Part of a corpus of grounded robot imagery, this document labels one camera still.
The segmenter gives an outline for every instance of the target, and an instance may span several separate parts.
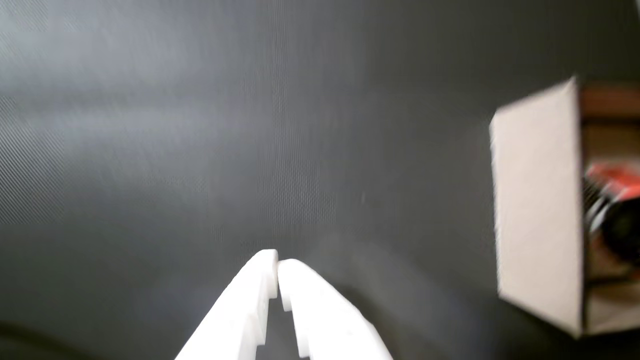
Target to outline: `brown cardboard edge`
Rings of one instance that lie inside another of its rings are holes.
[[[580,89],[583,119],[637,120],[640,118],[640,85],[584,84]]]

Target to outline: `dark gray surface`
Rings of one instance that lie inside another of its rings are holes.
[[[633,0],[2,0],[0,34],[3,323],[173,359],[276,248],[396,360],[640,356],[496,299],[488,138],[574,73],[640,80]],[[294,358],[274,301],[258,359]]]

